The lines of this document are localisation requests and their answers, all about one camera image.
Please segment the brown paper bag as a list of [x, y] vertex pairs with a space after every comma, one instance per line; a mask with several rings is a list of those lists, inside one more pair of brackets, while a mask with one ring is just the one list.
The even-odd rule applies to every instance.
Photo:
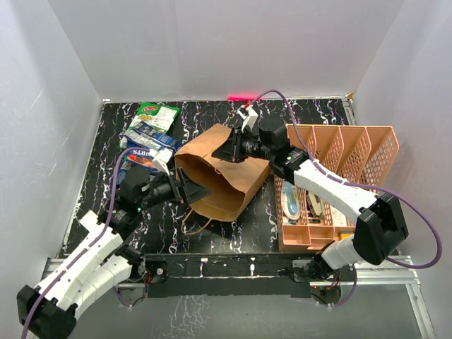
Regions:
[[235, 221], [267, 180], [271, 169], [266, 160], [248, 158], [231, 163], [212, 157], [231, 128], [215, 124], [185, 143], [175, 154], [175, 165], [211, 190], [211, 194], [192, 203], [191, 209], [209, 220]]

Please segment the blue Burts crisps packet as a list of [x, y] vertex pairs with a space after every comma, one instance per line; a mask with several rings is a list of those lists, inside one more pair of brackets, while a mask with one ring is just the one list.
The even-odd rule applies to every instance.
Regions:
[[127, 151], [123, 156], [125, 162], [130, 162], [133, 165], [137, 165], [147, 169], [150, 173], [158, 173], [159, 169], [155, 166], [153, 160], [157, 152], [150, 149], [134, 148]]

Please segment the blue snack packet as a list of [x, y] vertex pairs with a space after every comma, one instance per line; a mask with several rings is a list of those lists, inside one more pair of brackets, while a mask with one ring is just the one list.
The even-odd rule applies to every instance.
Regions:
[[117, 173], [117, 180], [116, 185], [120, 185], [121, 182], [124, 180], [127, 172], [133, 167], [133, 164], [130, 162], [123, 162], [120, 166], [118, 173]]

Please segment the green white snack bag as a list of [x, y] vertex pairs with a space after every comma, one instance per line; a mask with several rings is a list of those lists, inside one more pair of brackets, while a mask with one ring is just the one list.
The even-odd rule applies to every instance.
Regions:
[[142, 102], [129, 124], [127, 131], [137, 127], [141, 122], [153, 127], [160, 133], [167, 133], [179, 115], [180, 108]]

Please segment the dark blue nutrition-label packet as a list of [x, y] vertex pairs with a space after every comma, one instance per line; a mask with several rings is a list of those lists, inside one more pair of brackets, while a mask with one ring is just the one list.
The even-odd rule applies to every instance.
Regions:
[[119, 148], [123, 150], [130, 147], [147, 148], [154, 151], [168, 148], [175, 153], [182, 147], [182, 143], [154, 128], [145, 127], [144, 129], [131, 129], [120, 137]]

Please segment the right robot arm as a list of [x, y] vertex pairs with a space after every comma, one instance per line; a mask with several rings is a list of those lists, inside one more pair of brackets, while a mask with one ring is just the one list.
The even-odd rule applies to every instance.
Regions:
[[398, 198], [367, 191], [327, 170], [307, 147], [291, 144], [282, 119], [260, 120], [257, 134], [248, 126], [233, 128], [212, 156], [232, 163], [267, 160], [278, 177], [316, 194], [354, 223], [353, 235], [325, 245], [305, 265], [312, 278], [331, 280], [342, 267], [363, 261], [379, 265], [409, 235]]

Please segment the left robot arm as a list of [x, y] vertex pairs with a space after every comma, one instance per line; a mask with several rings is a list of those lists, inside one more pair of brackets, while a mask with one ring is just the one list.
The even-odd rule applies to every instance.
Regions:
[[155, 176], [142, 167], [131, 168], [112, 194], [109, 209], [84, 215], [90, 231], [72, 254], [35, 287], [26, 285], [18, 292], [22, 336], [68, 338], [81, 315], [106, 292], [124, 280], [144, 277], [142, 254], [124, 243], [142, 212], [166, 202], [191, 204], [210, 193], [182, 168]]

